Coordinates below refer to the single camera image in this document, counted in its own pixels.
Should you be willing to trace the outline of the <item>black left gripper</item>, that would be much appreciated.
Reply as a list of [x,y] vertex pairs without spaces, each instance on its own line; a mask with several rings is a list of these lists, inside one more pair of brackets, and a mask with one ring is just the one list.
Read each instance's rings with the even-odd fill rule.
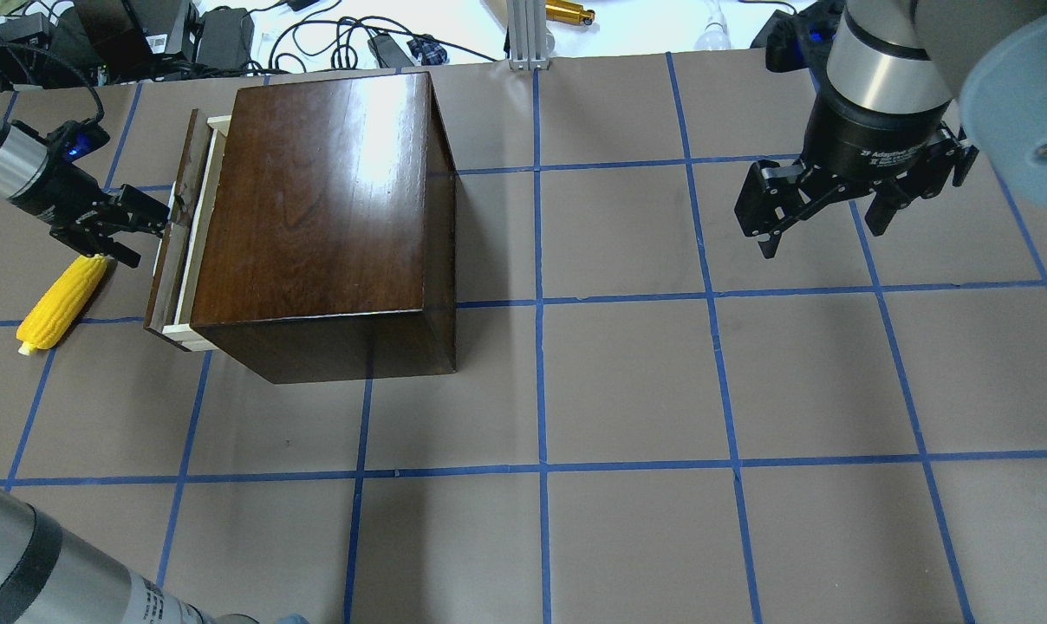
[[110,134],[96,121],[67,121],[42,137],[29,124],[12,124],[47,152],[42,170],[12,203],[49,226],[49,235],[83,257],[110,257],[138,268],[140,254],[112,238],[118,231],[162,237],[170,208],[166,203],[131,185],[110,194],[75,160],[107,144]]

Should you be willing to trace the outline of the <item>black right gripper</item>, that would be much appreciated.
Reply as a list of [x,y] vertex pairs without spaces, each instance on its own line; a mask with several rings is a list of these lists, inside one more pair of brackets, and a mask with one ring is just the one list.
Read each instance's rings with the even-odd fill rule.
[[[742,232],[764,259],[776,257],[793,225],[856,198],[856,181],[879,182],[865,214],[874,237],[915,200],[939,195],[952,170],[962,185],[979,151],[944,126],[953,95],[906,5],[814,4],[778,16],[764,48],[770,71],[808,68],[816,79],[800,158],[789,165],[758,159],[735,203]],[[953,166],[915,166],[933,146]]]

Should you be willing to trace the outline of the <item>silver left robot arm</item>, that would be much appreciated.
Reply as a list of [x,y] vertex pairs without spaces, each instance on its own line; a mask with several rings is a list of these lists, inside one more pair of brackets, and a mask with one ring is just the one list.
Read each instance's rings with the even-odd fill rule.
[[[99,149],[102,112],[40,137],[24,122],[0,118],[0,199],[49,226],[77,252],[52,292],[62,307],[43,319],[58,335],[97,289],[105,262],[138,266],[140,254],[118,244],[120,231],[162,233],[168,208],[124,185],[118,194],[75,160]],[[0,489],[0,623],[211,623],[201,611],[103,550],[64,529],[34,505]]]

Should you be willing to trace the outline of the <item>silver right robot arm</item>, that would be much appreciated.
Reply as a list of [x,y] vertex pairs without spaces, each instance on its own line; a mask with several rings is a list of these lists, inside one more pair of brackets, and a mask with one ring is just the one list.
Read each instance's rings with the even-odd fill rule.
[[750,166],[735,218],[762,257],[833,203],[897,213],[963,185],[980,154],[1047,208],[1047,1],[816,1],[766,32],[765,64],[808,68],[816,98],[797,161]]

